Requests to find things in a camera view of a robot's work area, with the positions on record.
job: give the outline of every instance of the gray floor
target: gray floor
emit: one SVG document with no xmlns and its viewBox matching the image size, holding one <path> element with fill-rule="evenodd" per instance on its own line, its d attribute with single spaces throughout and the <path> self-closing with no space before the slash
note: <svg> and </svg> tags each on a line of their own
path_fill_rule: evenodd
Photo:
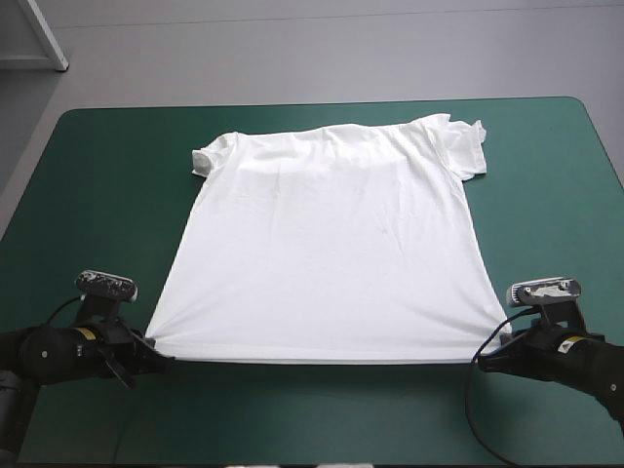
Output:
<svg viewBox="0 0 624 468">
<path fill-rule="evenodd" d="M 39 4 L 70 67 L 0 71 L 0 233 L 79 107 L 574 96 L 624 179 L 624 2 Z"/>
</svg>

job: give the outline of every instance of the table top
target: table top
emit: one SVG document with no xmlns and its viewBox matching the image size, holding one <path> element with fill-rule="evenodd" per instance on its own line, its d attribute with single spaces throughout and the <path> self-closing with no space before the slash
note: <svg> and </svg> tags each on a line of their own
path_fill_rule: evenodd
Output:
<svg viewBox="0 0 624 468">
<path fill-rule="evenodd" d="M 624 196 L 582 103 L 536 97 L 82 109 L 64 114 L 0 242 L 0 332 L 42 322 L 92 268 L 133 278 L 122 315 L 144 330 L 203 179 L 190 151 L 220 134 L 481 119 L 488 172 L 465 183 L 501 301 L 514 282 L 569 275 L 588 328 L 624 343 Z M 68 324 L 72 311 L 58 319 Z M 493 463 L 463 416 L 467 367 L 176 363 L 127 390 L 43 389 L 22 462 Z M 523 463 L 622 463 L 617 424 L 553 383 L 477 375 L 484 436 Z"/>
</svg>

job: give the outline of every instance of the black cable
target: black cable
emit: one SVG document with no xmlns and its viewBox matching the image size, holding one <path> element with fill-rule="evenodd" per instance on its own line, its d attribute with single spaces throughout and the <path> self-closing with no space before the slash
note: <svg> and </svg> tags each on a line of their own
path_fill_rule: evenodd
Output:
<svg viewBox="0 0 624 468">
<path fill-rule="evenodd" d="M 44 325 L 49 325 L 54 318 L 56 317 L 56 315 L 59 314 L 59 312 L 64 309 L 66 306 L 68 306 L 69 304 L 71 304 L 72 302 L 75 302 L 77 300 L 80 300 L 80 295 L 76 296 L 76 297 L 72 297 L 69 300 L 66 300 L 63 304 L 61 304 L 59 307 L 57 307 L 57 310 L 55 310 L 52 315 L 48 318 L 48 320 L 46 320 L 46 322 L 44 323 Z"/>
<path fill-rule="evenodd" d="M 502 322 L 498 327 L 496 327 L 496 329 L 492 332 L 492 334 L 489 336 L 489 338 L 484 341 L 484 343 L 479 347 L 479 349 L 477 350 L 477 352 L 475 353 L 475 355 L 472 357 L 472 360 L 470 361 L 470 367 L 468 368 L 468 374 L 466 375 L 466 383 L 464 385 L 464 411 L 466 414 L 466 419 L 468 420 L 468 425 L 470 426 L 470 430 L 472 431 L 473 436 L 475 436 L 475 439 L 477 439 L 477 442 L 479 444 L 481 444 L 481 446 L 486 449 L 491 455 L 493 455 L 494 457 L 498 458 L 500 461 L 502 461 L 503 463 L 509 465 L 509 466 L 522 466 L 519 465 L 518 463 L 514 463 L 513 461 L 511 461 L 509 458 L 504 457 L 503 455 L 501 455 L 500 453 L 498 453 L 496 450 L 494 450 L 493 448 L 491 448 L 486 441 L 483 439 L 483 437 L 481 436 L 481 434 L 479 434 L 479 431 L 477 430 L 477 426 L 475 425 L 474 421 L 472 420 L 472 411 L 470 408 L 470 386 L 472 383 L 472 374 L 473 374 L 473 370 L 477 364 L 477 360 L 479 359 L 479 356 L 481 355 L 482 351 L 486 348 L 486 346 L 489 345 L 489 343 L 498 335 L 498 333 L 501 331 L 501 329 L 506 326 L 507 324 L 513 322 L 514 320 L 523 317 L 524 315 L 530 315 L 533 314 L 534 312 L 532 312 L 531 309 L 526 309 L 523 310 L 519 313 L 517 313 L 516 315 L 512 315 L 511 317 L 509 317 L 507 320 L 505 320 L 504 322 Z"/>
</svg>

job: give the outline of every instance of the t-shirt hem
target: t-shirt hem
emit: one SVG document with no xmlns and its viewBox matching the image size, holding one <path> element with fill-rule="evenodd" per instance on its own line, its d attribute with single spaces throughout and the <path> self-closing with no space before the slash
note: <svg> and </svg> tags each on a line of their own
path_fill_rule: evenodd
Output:
<svg viewBox="0 0 624 468">
<path fill-rule="evenodd" d="M 418 351 L 379 352 L 319 350 L 309 348 L 285 348 L 241 345 L 188 345 L 156 341 L 156 350 L 167 356 L 174 356 L 182 361 L 194 362 L 230 362 L 244 364 L 327 364 L 327 365 L 420 365 L 420 364 L 466 364 L 472 359 L 474 350 L 466 348 L 453 352 L 440 353 L 435 349 L 426 358 Z M 484 354 L 497 348 L 489 345 Z"/>
</svg>

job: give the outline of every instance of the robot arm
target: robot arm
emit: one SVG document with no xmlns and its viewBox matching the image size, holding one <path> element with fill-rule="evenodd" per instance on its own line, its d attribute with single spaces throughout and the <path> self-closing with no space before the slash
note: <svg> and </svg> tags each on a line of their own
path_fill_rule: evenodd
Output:
<svg viewBox="0 0 624 468">
<path fill-rule="evenodd" d="M 580 285 L 570 278 L 548 278 L 513 285 L 508 301 L 538 316 L 514 332 L 496 351 L 481 355 L 482 371 L 503 372 L 559 382 L 595 397 L 624 423 L 624 347 L 589 333 L 576 299 Z"/>
<path fill-rule="evenodd" d="M 134 375 L 164 372 L 173 361 L 118 316 L 121 302 L 137 297 L 132 280 L 86 270 L 76 286 L 83 295 L 69 327 L 54 328 L 49 320 L 0 333 L 0 466 L 15 464 L 42 385 L 116 377 L 133 388 Z"/>
</svg>

